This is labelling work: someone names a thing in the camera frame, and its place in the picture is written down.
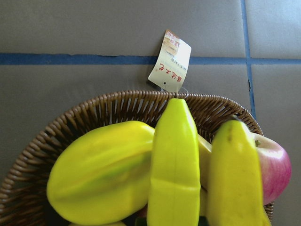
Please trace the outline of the yellow banana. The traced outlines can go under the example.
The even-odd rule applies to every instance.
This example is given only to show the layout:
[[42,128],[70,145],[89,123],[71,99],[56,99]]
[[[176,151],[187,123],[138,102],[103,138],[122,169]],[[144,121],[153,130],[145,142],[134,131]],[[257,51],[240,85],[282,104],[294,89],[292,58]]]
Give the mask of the yellow banana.
[[269,226],[263,204],[255,141],[237,117],[224,122],[212,142],[206,217],[211,226]]
[[198,132],[184,99],[170,99],[155,127],[150,171],[147,225],[198,225]]
[[199,148],[199,167],[200,167],[200,216],[206,215],[207,206],[207,188],[208,188],[208,171],[209,162],[211,157],[211,144],[202,136],[198,136],[198,148]]

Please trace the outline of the brown wicker basket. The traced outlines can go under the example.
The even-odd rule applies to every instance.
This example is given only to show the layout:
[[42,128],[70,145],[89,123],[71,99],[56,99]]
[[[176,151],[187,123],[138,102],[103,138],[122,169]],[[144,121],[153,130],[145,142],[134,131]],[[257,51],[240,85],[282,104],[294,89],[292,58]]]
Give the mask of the brown wicker basket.
[[186,100],[199,134],[207,141],[212,141],[230,115],[237,116],[252,132],[262,133],[249,111],[226,97],[149,90],[97,96],[58,116],[19,154],[0,186],[1,225],[67,225],[46,198],[49,173],[60,153],[79,136],[105,125],[138,120],[154,127],[174,97]]

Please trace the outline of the paper price tag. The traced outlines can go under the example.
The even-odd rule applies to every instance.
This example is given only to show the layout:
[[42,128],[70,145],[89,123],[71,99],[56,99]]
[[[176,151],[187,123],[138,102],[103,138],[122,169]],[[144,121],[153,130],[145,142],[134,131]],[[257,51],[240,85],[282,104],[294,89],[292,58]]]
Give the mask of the paper price tag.
[[191,46],[166,30],[161,49],[148,80],[168,92],[179,92],[189,67]]

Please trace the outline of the yellow starfruit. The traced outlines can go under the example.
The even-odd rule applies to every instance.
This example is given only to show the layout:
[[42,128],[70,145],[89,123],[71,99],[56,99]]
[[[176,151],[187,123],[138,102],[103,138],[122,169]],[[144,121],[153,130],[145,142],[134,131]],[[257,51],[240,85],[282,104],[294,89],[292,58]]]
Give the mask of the yellow starfruit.
[[154,129],[126,121],[94,129],[54,163],[47,198],[64,219],[85,226],[120,221],[148,201]]

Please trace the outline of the red pink apple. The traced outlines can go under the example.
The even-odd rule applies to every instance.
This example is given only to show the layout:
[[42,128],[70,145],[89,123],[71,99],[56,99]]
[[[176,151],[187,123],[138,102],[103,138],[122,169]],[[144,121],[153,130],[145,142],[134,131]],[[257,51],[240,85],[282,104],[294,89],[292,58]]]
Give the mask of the red pink apple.
[[260,158],[263,184],[263,204],[275,201],[288,186],[291,161],[286,150],[277,142],[263,135],[252,133]]

